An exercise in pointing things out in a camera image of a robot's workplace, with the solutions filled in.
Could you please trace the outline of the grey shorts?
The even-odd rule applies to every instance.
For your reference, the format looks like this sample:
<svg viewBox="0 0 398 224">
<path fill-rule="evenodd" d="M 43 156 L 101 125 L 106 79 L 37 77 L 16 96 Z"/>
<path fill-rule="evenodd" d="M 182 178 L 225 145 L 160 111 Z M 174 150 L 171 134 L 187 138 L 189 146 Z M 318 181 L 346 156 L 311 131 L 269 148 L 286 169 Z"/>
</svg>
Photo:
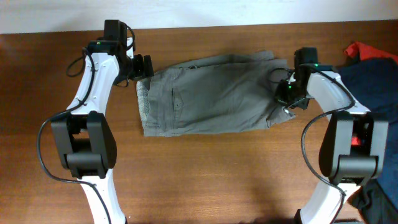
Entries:
<svg viewBox="0 0 398 224">
<path fill-rule="evenodd" d="M 274 100 L 287 61 L 266 50 L 201 58 L 136 85 L 145 137 L 239 133 L 295 118 Z"/>
</svg>

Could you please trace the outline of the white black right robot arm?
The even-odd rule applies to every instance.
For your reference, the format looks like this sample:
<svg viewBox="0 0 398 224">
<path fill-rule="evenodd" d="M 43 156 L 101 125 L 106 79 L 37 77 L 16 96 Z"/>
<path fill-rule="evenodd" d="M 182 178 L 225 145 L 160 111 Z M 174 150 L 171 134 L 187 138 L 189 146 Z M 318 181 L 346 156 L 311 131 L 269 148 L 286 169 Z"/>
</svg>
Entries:
<svg viewBox="0 0 398 224">
<path fill-rule="evenodd" d="M 294 108 L 306 109 L 311 99 L 323 112 L 304 127 L 300 147 L 319 182 L 310 200 L 297 210 L 294 222 L 334 223 L 347 200 L 382 172 L 388 121 L 362 105 L 331 65 L 320 64 L 315 48 L 303 47 L 294 53 L 294 69 L 278 82 L 275 100 L 288 113 Z M 305 137 L 310 126 L 322 118 L 329 123 L 317 172 L 308 160 Z"/>
</svg>

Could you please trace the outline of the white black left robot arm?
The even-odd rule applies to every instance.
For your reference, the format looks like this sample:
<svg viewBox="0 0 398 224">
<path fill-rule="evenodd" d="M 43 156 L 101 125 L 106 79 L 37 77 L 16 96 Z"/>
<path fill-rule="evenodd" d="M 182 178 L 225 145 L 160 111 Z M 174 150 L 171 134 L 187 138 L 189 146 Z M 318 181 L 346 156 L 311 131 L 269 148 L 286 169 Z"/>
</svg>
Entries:
<svg viewBox="0 0 398 224">
<path fill-rule="evenodd" d="M 69 183 L 82 187 L 95 223 L 127 223 L 113 180 L 117 145 L 106 120 L 113 86 L 152 77 L 151 57 L 134 54 L 135 35 L 120 20 L 106 20 L 102 37 L 83 48 L 83 77 L 65 111 L 46 120 L 51 125 Z"/>
</svg>

